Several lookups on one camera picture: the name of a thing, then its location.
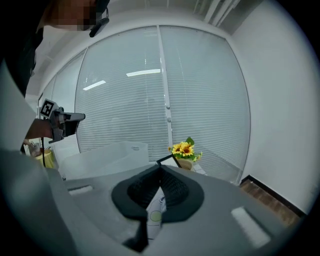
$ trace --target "yellow flower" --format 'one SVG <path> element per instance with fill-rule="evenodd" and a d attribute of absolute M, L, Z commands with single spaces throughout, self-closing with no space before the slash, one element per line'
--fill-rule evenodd
<path fill-rule="evenodd" d="M 185 142 L 182 146 L 181 146 L 181 150 L 182 150 L 182 155 L 185 156 L 193 156 L 194 154 L 194 149 L 193 146 L 191 146 L 189 143 Z"/>
<path fill-rule="evenodd" d="M 173 145 L 172 153 L 173 153 L 173 154 L 180 154 L 180 155 L 181 155 L 181 154 L 182 154 L 181 144 Z"/>

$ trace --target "flower pot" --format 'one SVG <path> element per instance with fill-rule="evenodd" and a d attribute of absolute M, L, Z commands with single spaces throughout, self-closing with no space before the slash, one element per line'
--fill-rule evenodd
<path fill-rule="evenodd" d="M 187 159 L 177 159 L 179 164 L 181 165 L 182 169 L 188 170 L 188 171 L 193 171 L 194 170 L 194 163 L 190 160 Z"/>

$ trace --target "green leaves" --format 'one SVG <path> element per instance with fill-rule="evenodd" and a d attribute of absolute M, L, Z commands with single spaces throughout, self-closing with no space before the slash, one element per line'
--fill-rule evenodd
<path fill-rule="evenodd" d="M 191 146 L 195 144 L 194 140 L 191 137 L 188 137 L 185 142 L 188 142 Z"/>

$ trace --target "person's arm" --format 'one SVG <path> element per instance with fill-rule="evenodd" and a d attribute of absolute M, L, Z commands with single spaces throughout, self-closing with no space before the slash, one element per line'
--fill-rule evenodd
<path fill-rule="evenodd" d="M 47 137 L 52 139 L 52 130 L 51 130 L 49 120 L 34 119 L 25 138 L 29 140 L 29 139 L 36 139 L 36 138 L 42 138 L 42 137 L 43 138 Z"/>

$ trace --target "person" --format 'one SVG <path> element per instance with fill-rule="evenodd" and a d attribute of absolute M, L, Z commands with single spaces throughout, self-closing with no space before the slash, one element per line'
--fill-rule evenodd
<path fill-rule="evenodd" d="M 36 48 L 43 40 L 45 26 L 84 31 L 96 24 L 110 0 L 28 0 L 5 1 L 3 10 L 14 14 L 5 26 L 4 53 L 1 54 L 23 96 L 36 66 Z M 35 119 L 26 139 L 52 138 L 48 120 Z"/>

